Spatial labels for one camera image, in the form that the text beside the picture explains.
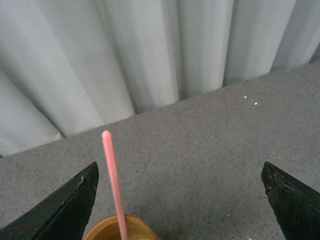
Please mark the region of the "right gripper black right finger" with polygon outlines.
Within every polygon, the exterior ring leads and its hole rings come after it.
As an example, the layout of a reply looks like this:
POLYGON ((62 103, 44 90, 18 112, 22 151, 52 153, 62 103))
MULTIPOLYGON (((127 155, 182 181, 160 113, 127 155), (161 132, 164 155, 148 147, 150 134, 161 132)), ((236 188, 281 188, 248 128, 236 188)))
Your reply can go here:
POLYGON ((270 162, 261 172, 265 194, 287 240, 320 238, 320 193, 270 162))

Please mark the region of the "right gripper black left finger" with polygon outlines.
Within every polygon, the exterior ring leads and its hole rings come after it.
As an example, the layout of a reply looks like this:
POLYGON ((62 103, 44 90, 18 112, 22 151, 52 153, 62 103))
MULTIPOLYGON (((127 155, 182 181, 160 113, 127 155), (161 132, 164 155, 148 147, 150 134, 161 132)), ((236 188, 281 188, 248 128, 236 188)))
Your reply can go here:
POLYGON ((2 240, 81 240, 95 204, 99 169, 92 162, 30 211, 0 230, 2 240))

